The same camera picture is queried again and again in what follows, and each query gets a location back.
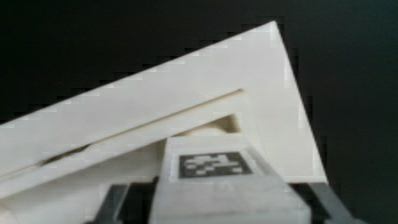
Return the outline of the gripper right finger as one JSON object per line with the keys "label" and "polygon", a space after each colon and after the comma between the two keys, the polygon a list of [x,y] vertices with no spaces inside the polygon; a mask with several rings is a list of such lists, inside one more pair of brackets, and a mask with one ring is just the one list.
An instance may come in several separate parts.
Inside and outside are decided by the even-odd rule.
{"label": "gripper right finger", "polygon": [[327,183],[311,183],[309,188],[329,214],[323,224],[368,224],[353,217]]}

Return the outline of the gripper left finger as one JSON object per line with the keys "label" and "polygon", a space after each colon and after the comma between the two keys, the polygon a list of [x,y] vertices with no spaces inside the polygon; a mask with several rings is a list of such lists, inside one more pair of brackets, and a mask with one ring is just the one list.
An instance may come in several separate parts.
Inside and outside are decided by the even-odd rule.
{"label": "gripper left finger", "polygon": [[122,224],[121,211],[128,189],[128,185],[115,184],[110,186],[92,224]]}

